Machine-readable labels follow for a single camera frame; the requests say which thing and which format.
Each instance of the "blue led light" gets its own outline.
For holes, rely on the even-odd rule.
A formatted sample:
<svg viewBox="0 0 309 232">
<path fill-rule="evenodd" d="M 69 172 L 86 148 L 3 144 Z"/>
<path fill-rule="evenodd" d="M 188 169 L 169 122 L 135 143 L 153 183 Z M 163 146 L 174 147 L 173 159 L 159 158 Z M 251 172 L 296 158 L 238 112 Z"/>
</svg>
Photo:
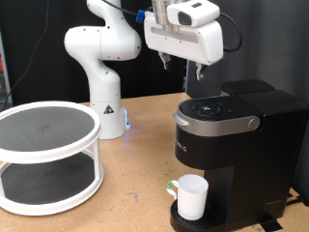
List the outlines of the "blue led light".
<svg viewBox="0 0 309 232">
<path fill-rule="evenodd" d="M 129 130 L 131 128 L 131 124 L 127 122 L 127 110 L 125 109 L 125 115 L 126 115 L 126 129 Z"/>
</svg>

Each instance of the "wooden table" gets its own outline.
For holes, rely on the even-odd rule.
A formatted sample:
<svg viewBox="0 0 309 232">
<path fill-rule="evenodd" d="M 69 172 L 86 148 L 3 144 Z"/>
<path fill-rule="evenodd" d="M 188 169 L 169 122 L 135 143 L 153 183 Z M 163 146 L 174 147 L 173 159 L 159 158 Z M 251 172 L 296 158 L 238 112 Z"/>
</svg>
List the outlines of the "wooden table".
<svg viewBox="0 0 309 232">
<path fill-rule="evenodd" d="M 0 211 L 0 232 L 173 232 L 169 217 L 174 198 L 166 192 L 166 183 L 188 173 L 203 176 L 203 171 L 183 165 L 174 155 L 172 114 L 187 99 L 187 94 L 172 94 L 123 100 L 131 129 L 120 138 L 101 140 L 105 176 L 98 192 L 82 205 L 52 216 Z M 297 203 L 288 206 L 278 221 L 284 231 L 305 232 L 308 218 L 309 209 Z M 264 230 L 255 225 L 241 231 Z"/>
</svg>

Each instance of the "black mesh surface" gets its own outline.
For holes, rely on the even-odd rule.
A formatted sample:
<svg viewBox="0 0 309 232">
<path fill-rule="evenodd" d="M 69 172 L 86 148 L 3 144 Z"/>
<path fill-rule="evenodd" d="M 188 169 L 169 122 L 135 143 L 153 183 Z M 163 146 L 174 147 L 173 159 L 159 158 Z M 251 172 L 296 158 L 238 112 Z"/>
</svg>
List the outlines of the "black mesh surface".
<svg viewBox="0 0 309 232">
<path fill-rule="evenodd" d="M 51 150 L 80 140 L 94 126 L 93 118 L 78 109 L 28 109 L 0 120 L 0 148 L 17 152 Z"/>
<path fill-rule="evenodd" d="M 53 162 L 11 164 L 1 176 L 6 198 L 41 205 L 68 199 L 95 180 L 94 161 L 79 153 Z"/>
</svg>

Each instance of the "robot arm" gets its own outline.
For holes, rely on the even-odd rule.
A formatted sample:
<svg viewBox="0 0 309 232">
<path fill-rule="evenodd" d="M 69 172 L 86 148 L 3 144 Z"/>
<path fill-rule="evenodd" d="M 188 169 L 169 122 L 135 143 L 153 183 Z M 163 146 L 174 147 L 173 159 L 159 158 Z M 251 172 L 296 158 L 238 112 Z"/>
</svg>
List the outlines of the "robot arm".
<svg viewBox="0 0 309 232">
<path fill-rule="evenodd" d="M 159 52 L 165 69 L 168 54 L 195 61 L 201 80 L 202 68 L 223 58 L 219 8 L 207 0 L 153 0 L 153 8 L 144 22 L 147 46 Z"/>
<path fill-rule="evenodd" d="M 120 0 L 112 1 L 121 6 Z M 112 139 L 126 132 L 126 111 L 121 104 L 120 78 L 103 61 L 136 58 L 141 50 L 141 39 L 121 11 L 101 0 L 88 0 L 87 6 L 105 20 L 105 26 L 71 28 L 65 37 L 65 47 L 87 74 L 90 107 L 98 114 L 102 127 L 100 139 Z"/>
</svg>

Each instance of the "coffee maker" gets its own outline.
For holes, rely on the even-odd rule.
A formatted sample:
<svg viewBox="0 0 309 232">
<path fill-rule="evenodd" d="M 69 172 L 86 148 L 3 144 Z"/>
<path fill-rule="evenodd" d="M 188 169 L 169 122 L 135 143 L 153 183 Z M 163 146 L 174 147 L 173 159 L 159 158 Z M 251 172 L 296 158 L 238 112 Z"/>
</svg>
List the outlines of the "coffee maker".
<svg viewBox="0 0 309 232">
<path fill-rule="evenodd" d="M 224 232 L 283 216 L 308 121 L 308 104 L 261 80 L 227 82 L 222 97 L 179 104 L 175 154 L 205 170 L 206 210 L 170 221 L 178 232 Z"/>
</svg>

